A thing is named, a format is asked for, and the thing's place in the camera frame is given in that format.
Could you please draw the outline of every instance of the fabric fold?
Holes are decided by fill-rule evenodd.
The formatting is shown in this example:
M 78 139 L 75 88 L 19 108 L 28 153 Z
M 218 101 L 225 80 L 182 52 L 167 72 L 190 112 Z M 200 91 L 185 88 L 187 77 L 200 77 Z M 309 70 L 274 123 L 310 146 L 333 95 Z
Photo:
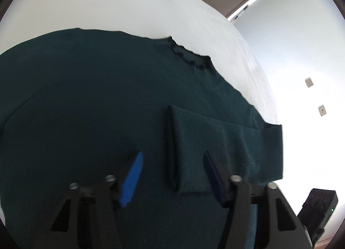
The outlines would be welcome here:
M 202 160 L 205 151 L 250 183 L 282 178 L 281 125 L 253 129 L 169 106 L 168 178 L 178 193 L 211 191 Z

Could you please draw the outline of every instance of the garment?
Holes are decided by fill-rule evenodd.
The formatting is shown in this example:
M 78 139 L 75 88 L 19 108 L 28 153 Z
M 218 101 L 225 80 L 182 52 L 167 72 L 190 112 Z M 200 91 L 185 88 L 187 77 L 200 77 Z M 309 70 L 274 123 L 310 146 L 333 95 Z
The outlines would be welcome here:
M 144 166 L 132 202 L 117 213 L 123 247 L 216 248 L 227 210 L 212 193 L 180 195 L 171 187 L 167 110 L 270 126 L 209 57 L 172 38 L 53 32 L 0 55 L 0 86 L 1 206 L 21 248 L 30 248 L 36 229 L 49 228 L 71 182 L 103 180 L 133 150 L 142 151 Z M 282 148 L 281 139 L 269 144 Z M 280 164 L 267 167 L 275 176 L 278 156 Z

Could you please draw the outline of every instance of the mattress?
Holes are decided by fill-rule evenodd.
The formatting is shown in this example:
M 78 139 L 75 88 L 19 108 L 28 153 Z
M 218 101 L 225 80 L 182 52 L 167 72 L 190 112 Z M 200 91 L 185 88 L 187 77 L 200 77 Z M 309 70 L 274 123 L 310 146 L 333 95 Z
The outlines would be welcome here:
M 70 28 L 124 31 L 152 39 L 172 36 L 188 50 L 210 56 L 220 75 L 266 122 L 278 123 L 270 85 L 248 44 L 201 0 L 14 0 L 0 22 L 0 54 Z

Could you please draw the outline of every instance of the white bed sheet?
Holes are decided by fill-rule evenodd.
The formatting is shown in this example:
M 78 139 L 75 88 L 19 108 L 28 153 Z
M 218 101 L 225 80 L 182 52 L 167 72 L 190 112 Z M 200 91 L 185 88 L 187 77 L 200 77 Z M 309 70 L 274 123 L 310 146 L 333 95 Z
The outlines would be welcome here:
M 194 53 L 209 55 L 266 122 L 278 123 L 270 85 L 248 44 L 201 0 L 14 0 L 0 22 L 0 54 L 37 36 L 77 27 L 152 39 L 172 36 Z

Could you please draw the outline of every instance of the dark green fabric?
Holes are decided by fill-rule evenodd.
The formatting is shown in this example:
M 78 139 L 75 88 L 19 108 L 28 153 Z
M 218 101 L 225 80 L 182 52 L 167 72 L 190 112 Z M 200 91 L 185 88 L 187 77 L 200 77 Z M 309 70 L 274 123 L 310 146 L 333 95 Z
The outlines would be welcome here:
M 50 226 L 71 182 L 103 180 L 133 150 L 144 167 L 132 202 L 118 211 L 123 247 L 216 248 L 227 210 L 211 193 L 179 195 L 168 183 L 167 108 L 267 127 L 209 57 L 172 38 L 46 34 L 0 55 L 0 88 L 1 206 L 21 248 Z
M 282 178 L 280 125 L 247 128 L 170 106 L 168 130 L 169 176 L 179 193 L 211 191 L 205 151 L 247 182 L 262 185 Z

